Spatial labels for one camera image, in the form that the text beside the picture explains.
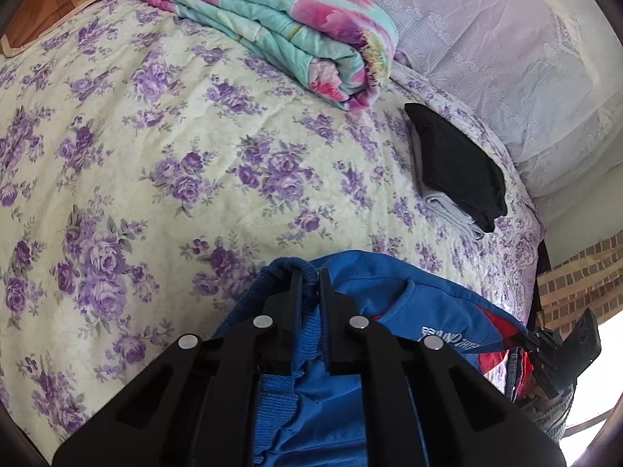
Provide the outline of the gloved right hand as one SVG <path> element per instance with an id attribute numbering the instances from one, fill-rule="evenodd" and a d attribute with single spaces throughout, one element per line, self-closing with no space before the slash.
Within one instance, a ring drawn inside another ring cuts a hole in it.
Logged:
<path id="1" fill-rule="evenodd" d="M 577 384 L 573 383 L 557 397 L 550 399 L 541 386 L 535 385 L 530 392 L 515 403 L 519 406 L 519 410 L 550 440 L 559 443 L 566 430 L 567 418 L 574 402 L 576 389 Z"/>

